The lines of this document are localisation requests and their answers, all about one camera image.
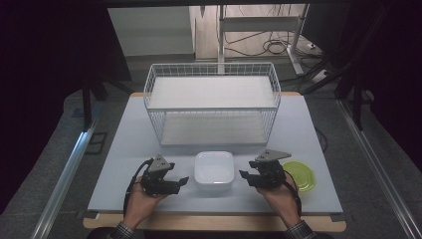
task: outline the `green plate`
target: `green plate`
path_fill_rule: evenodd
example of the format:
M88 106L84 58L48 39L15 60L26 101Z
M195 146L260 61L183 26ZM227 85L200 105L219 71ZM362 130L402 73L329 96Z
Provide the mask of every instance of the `green plate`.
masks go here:
M287 161L282 164L283 169L292 175L299 191L309 191L316 185L314 171L300 161Z

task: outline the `human hand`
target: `human hand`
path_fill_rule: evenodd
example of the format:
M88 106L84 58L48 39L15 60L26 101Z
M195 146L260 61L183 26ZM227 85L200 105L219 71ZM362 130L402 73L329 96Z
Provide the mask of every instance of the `human hand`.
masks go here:
M292 177L286 173L286 181L294 188L296 187ZM257 191L264 196L271 208L282 218L285 225L290 228L301 222L298 214L298 205L292 193L285 185L273 189L258 188Z
M136 229L137 225L152 213L158 202L168 196L166 194L149 196L140 185L140 180L141 177L138 177L133 184L123 218L124 225L131 230Z

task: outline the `white wire basket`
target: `white wire basket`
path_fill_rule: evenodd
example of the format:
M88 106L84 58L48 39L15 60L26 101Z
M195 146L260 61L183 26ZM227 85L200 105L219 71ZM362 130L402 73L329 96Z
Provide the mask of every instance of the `white wire basket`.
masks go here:
M143 92L161 145L265 145L281 98L271 63L154 64Z

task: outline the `white square bowl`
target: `white square bowl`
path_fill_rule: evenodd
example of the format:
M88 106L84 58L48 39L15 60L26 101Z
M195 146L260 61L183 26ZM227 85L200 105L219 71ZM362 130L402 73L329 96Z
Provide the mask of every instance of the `white square bowl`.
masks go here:
M233 154L227 151L203 151L196 155L194 175L199 188L217 191L230 188L235 177Z

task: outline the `metal rail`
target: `metal rail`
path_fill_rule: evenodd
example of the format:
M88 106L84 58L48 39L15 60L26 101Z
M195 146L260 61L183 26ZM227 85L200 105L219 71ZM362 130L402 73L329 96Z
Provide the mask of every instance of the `metal rail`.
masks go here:
M56 216L59 213L59 209L62 206L66 194L68 193L69 187L73 181L84 152L88 146L88 143L90 142L90 138L97 126L99 115L103 107L103 103L95 104L91 126L87 131L81 132L81 135L75 144L74 150L72 151L71 156L69 157L68 162L63 169L62 175L60 176L56 187L54 188L54 191L50 196L49 201L47 202L46 207L44 208L43 214L41 214L41 217L37 223L37 226L35 227L34 232L32 233L31 238L41 239L48 237Z
M389 178L370 142L366 138L364 131L359 130L354 124L351 118L351 110L347 103L344 100L338 100L337 103L407 237L409 239L421 239L421 231L416 225L409 208Z

